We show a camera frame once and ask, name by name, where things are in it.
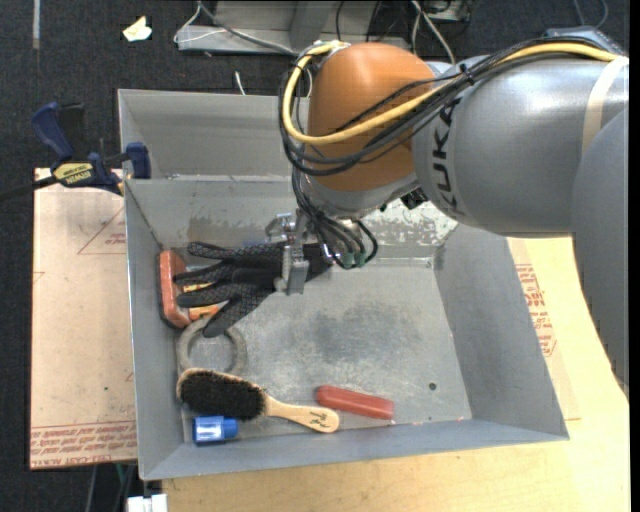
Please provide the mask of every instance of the wooden brush handle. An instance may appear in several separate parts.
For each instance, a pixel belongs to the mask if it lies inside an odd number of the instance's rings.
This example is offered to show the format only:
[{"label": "wooden brush handle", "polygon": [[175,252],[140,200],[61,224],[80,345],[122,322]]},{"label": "wooden brush handle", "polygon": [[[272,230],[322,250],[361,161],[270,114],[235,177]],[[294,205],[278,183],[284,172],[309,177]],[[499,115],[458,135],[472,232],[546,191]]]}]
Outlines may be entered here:
[{"label": "wooden brush handle", "polygon": [[267,397],[265,416],[277,416],[295,421],[318,432],[334,432],[340,426],[340,417],[326,407],[290,405]]}]

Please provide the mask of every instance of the white cable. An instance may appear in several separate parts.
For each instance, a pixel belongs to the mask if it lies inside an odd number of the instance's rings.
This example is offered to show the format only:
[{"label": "white cable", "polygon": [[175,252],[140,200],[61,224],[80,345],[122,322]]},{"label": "white cable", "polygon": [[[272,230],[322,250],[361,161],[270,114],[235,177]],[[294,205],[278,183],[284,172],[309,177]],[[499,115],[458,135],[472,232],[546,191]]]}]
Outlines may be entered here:
[{"label": "white cable", "polygon": [[582,15],[582,9],[580,9],[578,0],[573,0],[573,6],[576,8],[576,14],[578,15],[578,21],[580,22],[580,25],[585,25],[584,16]]},{"label": "white cable", "polygon": [[203,39],[205,37],[212,36],[213,34],[220,34],[222,32],[227,32],[227,31],[225,29],[221,28],[220,30],[212,30],[211,32],[207,32],[206,34],[202,34],[202,35],[199,35],[197,37],[190,37],[189,39],[180,39],[180,40],[176,40],[176,37],[178,35],[176,33],[176,35],[174,36],[174,41],[173,42],[176,43],[176,44],[188,43],[190,41],[197,41],[198,39]]},{"label": "white cable", "polygon": [[244,92],[244,88],[242,87],[242,82],[240,81],[240,73],[238,73],[237,71],[233,74],[233,76],[236,77],[236,83],[238,84],[238,89],[240,89],[240,92],[242,93],[243,96],[246,96],[247,93]]},{"label": "white cable", "polygon": [[202,0],[198,0],[198,9],[202,9],[202,12],[204,12],[207,17],[213,22],[214,25],[225,29],[227,32],[229,32],[229,34],[234,35],[236,37],[241,37],[246,39],[247,41],[250,41],[254,44],[257,44],[258,46],[263,46],[266,48],[271,48],[272,50],[278,50],[281,53],[285,53],[287,55],[291,55],[291,56],[296,56],[296,52],[294,52],[291,48],[287,48],[286,46],[283,46],[281,44],[278,43],[274,43],[271,41],[267,41],[266,39],[260,39],[258,37],[254,37],[251,36],[249,34],[245,34],[244,32],[241,32],[240,30],[236,30],[233,27],[228,27],[228,29],[219,21],[216,21],[216,17],[213,15],[213,13],[207,9],[203,4],[202,4]]},{"label": "white cable", "polygon": [[[456,58],[453,55],[453,52],[451,51],[451,48],[449,47],[449,45],[445,41],[444,37],[442,37],[442,34],[440,33],[440,31],[433,24],[433,22],[431,21],[431,19],[427,15],[427,13],[424,12],[424,10],[422,9],[422,6],[417,2],[417,0],[411,0],[411,3],[413,4],[413,6],[418,11],[418,16],[422,15],[424,21],[427,23],[427,25],[429,25],[429,28],[434,33],[434,35],[438,38],[438,41],[440,41],[440,44],[442,45],[442,47],[447,52],[447,55],[449,56],[449,61],[451,62],[451,64],[455,64],[456,63]],[[416,25],[414,25],[414,30],[416,31],[416,34],[417,34],[416,26],[417,26],[417,23],[416,23]]]},{"label": "white cable", "polygon": [[605,0],[600,0],[600,3],[602,4],[602,18],[596,25],[596,28],[600,28],[604,25],[604,22],[607,21],[607,17],[609,16],[609,6],[607,5],[607,2]]},{"label": "white cable", "polygon": [[202,6],[198,3],[198,8],[196,9],[196,12],[194,13],[193,16],[191,16],[191,18],[189,18],[187,20],[187,22],[182,25],[177,31],[176,33],[173,35],[173,42],[178,44],[178,32],[180,32],[183,28],[188,27],[189,25],[191,25],[198,16],[200,16],[200,11],[202,10]]}]

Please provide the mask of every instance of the black bristles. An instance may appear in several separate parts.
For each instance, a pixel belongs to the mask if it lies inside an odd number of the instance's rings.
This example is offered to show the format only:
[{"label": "black bristles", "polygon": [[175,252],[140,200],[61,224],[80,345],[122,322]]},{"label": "black bristles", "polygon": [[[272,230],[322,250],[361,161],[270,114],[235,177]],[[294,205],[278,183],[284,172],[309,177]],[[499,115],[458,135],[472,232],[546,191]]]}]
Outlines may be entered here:
[{"label": "black bristles", "polygon": [[243,421],[260,416],[266,407],[259,386],[212,370],[190,372],[180,383],[179,395],[195,413]]}]

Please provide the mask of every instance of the black glove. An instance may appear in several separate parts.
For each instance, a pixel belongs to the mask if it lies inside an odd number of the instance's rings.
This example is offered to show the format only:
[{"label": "black glove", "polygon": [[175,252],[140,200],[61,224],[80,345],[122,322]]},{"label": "black glove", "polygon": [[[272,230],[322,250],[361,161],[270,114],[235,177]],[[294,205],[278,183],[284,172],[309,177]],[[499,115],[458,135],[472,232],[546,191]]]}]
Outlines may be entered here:
[{"label": "black glove", "polygon": [[[240,249],[225,249],[204,242],[190,243],[187,247],[190,254],[220,262],[175,277],[176,284],[180,286],[210,283],[179,295],[178,305],[193,308],[229,301],[203,330],[206,338],[222,334],[275,291],[274,280],[282,276],[284,247],[284,242]],[[318,244],[304,245],[303,252],[310,262],[307,281],[327,270],[328,264],[322,259]]]}]

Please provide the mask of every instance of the blue clamp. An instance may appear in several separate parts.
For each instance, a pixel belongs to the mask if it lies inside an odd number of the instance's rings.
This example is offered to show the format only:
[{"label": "blue clamp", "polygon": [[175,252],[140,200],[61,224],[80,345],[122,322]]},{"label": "blue clamp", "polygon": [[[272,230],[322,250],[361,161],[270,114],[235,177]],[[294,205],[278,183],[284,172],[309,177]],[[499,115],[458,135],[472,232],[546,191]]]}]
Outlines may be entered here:
[{"label": "blue clamp", "polygon": [[50,168],[53,181],[47,182],[47,185],[61,183],[65,187],[95,187],[121,195],[122,180],[111,172],[110,167],[127,160],[133,166],[134,178],[151,177],[149,152],[141,142],[130,143],[125,153],[110,158],[103,159],[98,153],[91,152],[87,156],[88,162],[70,163],[74,149],[58,122],[58,110],[59,106],[54,101],[44,105],[31,117],[36,136],[57,156]]}]

